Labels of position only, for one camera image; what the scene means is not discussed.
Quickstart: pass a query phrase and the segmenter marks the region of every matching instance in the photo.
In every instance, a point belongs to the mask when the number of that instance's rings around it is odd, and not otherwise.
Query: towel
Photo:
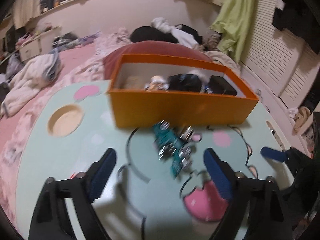
[[[39,55],[27,62],[9,83],[10,92],[1,104],[0,118],[15,115],[34,98],[42,88],[52,83],[62,66],[58,57],[58,50],[51,54]]]
[[[241,66],[235,63],[228,55],[221,51],[207,51],[204,54],[212,59],[213,62],[229,67],[238,77],[240,77]]]
[[[151,22],[151,26],[160,30],[163,33],[171,33],[179,44],[184,45],[190,49],[197,49],[199,43],[194,39],[193,35],[177,29],[174,26],[170,26],[165,18],[154,18]]]

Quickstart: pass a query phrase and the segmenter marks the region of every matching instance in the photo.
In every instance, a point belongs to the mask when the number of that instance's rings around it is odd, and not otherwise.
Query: round table
[[[99,92],[89,93],[82,101],[75,100],[75,93],[88,85],[98,87]],[[190,197],[195,185],[201,189],[201,185],[210,181],[208,174],[203,176],[203,152],[208,147],[213,148],[234,171],[254,178],[256,169],[259,179],[273,176],[280,188],[292,184],[293,176],[285,164],[266,160],[260,154],[264,146],[281,150],[267,121],[277,131],[285,148],[290,147],[261,103],[237,127],[196,127],[203,138],[195,144],[196,150],[191,157],[193,172],[191,175],[182,172],[179,178],[173,179],[170,161],[158,159],[151,129],[134,131],[115,127],[109,98],[105,94],[108,86],[109,81],[99,81],[65,87],[52,96],[36,121],[22,155],[16,191],[17,224],[24,239],[28,239],[33,210],[45,180],[48,177],[68,179],[86,171],[110,147],[117,152],[117,163],[101,198],[93,203],[93,207],[113,240],[141,239],[142,226],[146,240],[209,239],[219,222],[211,221],[210,214],[207,216],[197,206],[196,200],[201,194],[194,200]],[[68,136],[51,136],[47,130],[50,116],[68,104],[81,107],[84,112],[82,122]],[[70,200],[67,200],[67,207],[77,239],[84,239]],[[245,232],[243,225],[236,239],[242,239]]]

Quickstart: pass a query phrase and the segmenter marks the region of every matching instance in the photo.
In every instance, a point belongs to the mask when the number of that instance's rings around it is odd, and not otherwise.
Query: circular hole
[[[48,132],[52,136],[67,136],[77,129],[83,116],[84,113],[80,106],[63,106],[51,115],[48,121]]]

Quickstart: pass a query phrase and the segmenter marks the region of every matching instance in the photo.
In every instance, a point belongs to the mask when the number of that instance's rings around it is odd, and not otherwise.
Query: screw
[[[190,166],[191,166],[191,164],[192,164],[192,161],[187,160],[186,158],[183,158],[183,159],[181,160],[181,163],[182,163],[182,169],[185,171],[185,170],[187,170],[187,169],[190,168]]]
[[[81,171],[76,175],[76,178],[81,179],[85,176],[85,172]]]
[[[268,182],[275,182],[275,178],[272,177],[272,176],[268,176],[268,177],[266,178],[266,181],[268,181]]]
[[[162,131],[165,131],[165,130],[167,130],[169,128],[169,126],[170,126],[169,122],[163,121],[162,124],[160,125],[160,129]]]
[[[191,148],[190,147],[183,147],[179,152],[180,158],[189,158],[191,155]]]
[[[241,171],[237,171],[235,173],[236,177],[239,178],[239,179],[243,179],[246,177],[246,175],[244,175]]]
[[[50,184],[50,183],[52,183],[52,182],[54,182],[55,181],[55,179],[53,178],[53,177],[49,177],[49,178],[47,178],[47,180],[45,181],[47,184]]]

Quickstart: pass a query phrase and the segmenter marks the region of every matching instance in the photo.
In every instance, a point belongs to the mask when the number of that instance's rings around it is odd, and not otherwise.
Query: orange cardboard box
[[[124,89],[129,76],[144,83],[197,69],[210,78],[222,76],[236,96],[184,91]],[[259,101],[251,89],[226,66],[201,60],[162,55],[126,54],[119,60],[107,93],[111,98],[117,127],[151,127],[166,120],[173,126],[241,124]]]

